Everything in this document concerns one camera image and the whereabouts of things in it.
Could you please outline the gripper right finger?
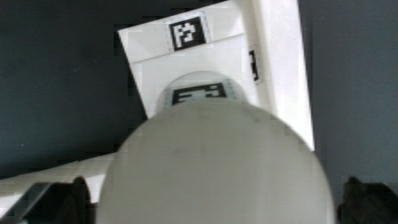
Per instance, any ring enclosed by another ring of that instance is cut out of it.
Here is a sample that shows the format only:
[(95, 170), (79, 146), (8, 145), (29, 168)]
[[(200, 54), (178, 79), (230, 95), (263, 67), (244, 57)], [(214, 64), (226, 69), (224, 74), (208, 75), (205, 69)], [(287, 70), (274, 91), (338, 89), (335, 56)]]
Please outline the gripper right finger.
[(398, 224), (398, 194), (386, 184), (349, 178), (338, 221), (340, 224)]

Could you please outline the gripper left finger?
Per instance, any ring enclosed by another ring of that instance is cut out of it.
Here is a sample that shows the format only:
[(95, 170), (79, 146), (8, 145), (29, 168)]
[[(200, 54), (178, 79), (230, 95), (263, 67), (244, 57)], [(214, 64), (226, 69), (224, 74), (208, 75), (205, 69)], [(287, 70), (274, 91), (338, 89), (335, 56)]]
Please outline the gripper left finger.
[(95, 224), (95, 204), (86, 178), (38, 182), (25, 191), (0, 224)]

